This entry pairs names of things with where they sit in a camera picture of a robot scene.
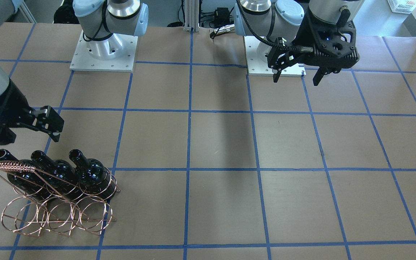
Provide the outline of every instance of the bottle neck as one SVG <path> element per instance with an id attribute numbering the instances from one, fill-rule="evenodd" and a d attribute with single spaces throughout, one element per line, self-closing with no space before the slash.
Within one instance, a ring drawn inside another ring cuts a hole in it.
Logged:
<path id="1" fill-rule="evenodd" d="M 49 158 L 43 151 L 34 151 L 31 154 L 31 159 L 45 171 L 53 171 L 56 169 L 57 163 Z"/>
<path id="2" fill-rule="evenodd" d="M 74 149 L 69 154 L 70 160 L 81 170 L 87 171 L 91 165 L 89 160 L 83 155 L 83 153 L 78 150 Z"/>
<path id="3" fill-rule="evenodd" d="M 0 149 L 0 161 L 18 161 L 18 160 L 8 150 Z"/>

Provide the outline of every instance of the black bottle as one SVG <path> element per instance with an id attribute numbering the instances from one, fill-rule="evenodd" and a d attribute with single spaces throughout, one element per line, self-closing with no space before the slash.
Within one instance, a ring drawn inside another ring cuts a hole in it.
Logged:
<path id="1" fill-rule="evenodd" d="M 6 149 L 0 149 L 0 161 L 19 161 L 30 166 L 36 166 L 36 164 L 34 164 L 33 161 L 30 160 L 17 160 L 17 158 L 15 158 L 14 155 L 12 155 Z M 10 181 L 10 183 L 14 184 L 17 188 L 21 189 L 22 191 L 25 191 L 28 195 L 34 194 L 36 192 L 36 194 L 33 195 L 33 198 L 35 200 L 42 201 L 47 199 L 51 195 L 46 188 L 41 189 L 40 186 L 45 187 L 46 184 L 38 176 L 36 176 L 36 174 L 22 171 L 11 173 L 15 174 L 15 176 L 7 173 L 8 181 Z M 32 181 L 40 186 L 37 186 L 28 181 Z"/>
<path id="2" fill-rule="evenodd" d="M 110 181 L 111 174 L 100 161 L 86 159 L 78 149 L 71 150 L 68 156 L 76 165 L 75 173 L 79 185 L 86 193 L 97 194 L 102 199 L 111 199 L 114 196 L 115 184 Z"/>
<path id="3" fill-rule="evenodd" d="M 66 196 L 70 200 L 79 199 L 82 196 L 82 191 L 76 188 L 76 185 L 78 184 L 78 177 L 75 175 L 75 169 L 68 162 L 64 160 L 53 161 L 40 150 L 34 151 L 31 154 L 31 159 L 39 165 L 41 170 L 59 178 L 57 179 L 40 173 L 41 176 L 62 195 Z"/>

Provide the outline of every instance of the copper wire rack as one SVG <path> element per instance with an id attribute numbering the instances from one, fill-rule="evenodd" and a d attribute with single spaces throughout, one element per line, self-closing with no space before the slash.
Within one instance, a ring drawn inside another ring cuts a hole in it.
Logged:
<path id="1" fill-rule="evenodd" d="M 74 188 L 71 191 L 62 194 L 51 186 L 42 175 L 59 179 L 68 185 L 72 185 L 71 183 L 35 166 L 18 161 L 0 161 L 0 171 L 12 176 L 16 176 L 14 172 L 29 172 L 35 174 L 44 182 L 44 185 L 40 185 L 24 179 L 24 181 L 39 187 L 35 193 L 27 194 L 0 174 L 0 178 L 19 195 L 19 197 L 11 200 L 1 213 L 1 224 L 8 231 L 30 237 L 39 237 L 42 231 L 45 230 L 69 237 L 72 231 L 78 228 L 94 235 L 101 235 L 112 221 L 117 221 L 107 200 L 121 190 L 117 184 L 117 179 L 108 169 L 106 170 L 106 179 L 109 180 L 109 184 L 98 194 L 87 194 L 79 185 L 73 185 Z M 99 195 L 110 186 L 114 186 L 114 192 L 105 199 L 101 198 Z M 69 199 L 67 195 L 76 189 L 82 191 L 81 196 Z M 33 196 L 46 190 L 49 192 L 47 198 L 43 200 L 34 199 Z"/>

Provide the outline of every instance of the white mounting plate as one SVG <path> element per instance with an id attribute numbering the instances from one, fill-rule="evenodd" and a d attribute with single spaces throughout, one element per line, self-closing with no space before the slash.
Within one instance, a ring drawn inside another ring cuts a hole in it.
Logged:
<path id="1" fill-rule="evenodd" d="M 245 38 L 245 53 L 246 63 L 248 65 L 248 74 L 252 76 L 271 76 L 274 74 L 271 68 L 268 68 L 267 63 L 258 57 L 256 49 L 259 45 L 259 40 L 254 36 L 244 36 Z M 303 64 L 295 64 L 282 71 L 281 77 L 301 77 L 306 76 L 306 70 Z"/>
<path id="2" fill-rule="evenodd" d="M 71 59 L 70 69 L 74 71 L 116 71 L 132 72 L 136 55 L 137 36 L 119 34 L 123 41 L 125 54 L 111 60 L 94 58 L 88 51 L 87 42 L 83 40 L 83 31 L 79 35 L 76 50 Z"/>

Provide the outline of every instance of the wine bottle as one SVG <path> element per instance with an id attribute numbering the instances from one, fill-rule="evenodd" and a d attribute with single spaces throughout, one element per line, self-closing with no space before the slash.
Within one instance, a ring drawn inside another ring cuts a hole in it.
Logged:
<path id="1" fill-rule="evenodd" d="M 63 196 L 70 200 L 78 199 L 82 196 L 82 191 L 76 187 L 78 177 L 75 175 L 75 169 L 64 160 L 52 160 L 43 151 L 37 150 L 31 154 L 31 159 L 39 165 L 41 170 L 56 176 L 49 176 L 44 173 L 40 175 Z"/>
<path id="2" fill-rule="evenodd" d="M 30 160 L 17 160 L 8 150 L 0 149 L 0 161 L 19 161 L 20 163 L 27 164 L 30 166 L 36 166 L 33 161 Z M 36 174 L 25 171 L 10 172 L 7 173 L 7 179 L 10 183 L 14 184 L 17 188 L 24 191 L 26 194 L 33 194 L 33 198 L 37 201 L 42 201 L 51 195 L 45 186 L 45 183 Z"/>
<path id="3" fill-rule="evenodd" d="M 111 182 L 111 174 L 99 160 L 87 159 L 78 149 L 71 150 L 68 157 L 76 165 L 75 173 L 79 185 L 87 194 L 102 199 L 111 199 L 114 196 L 116 185 Z"/>

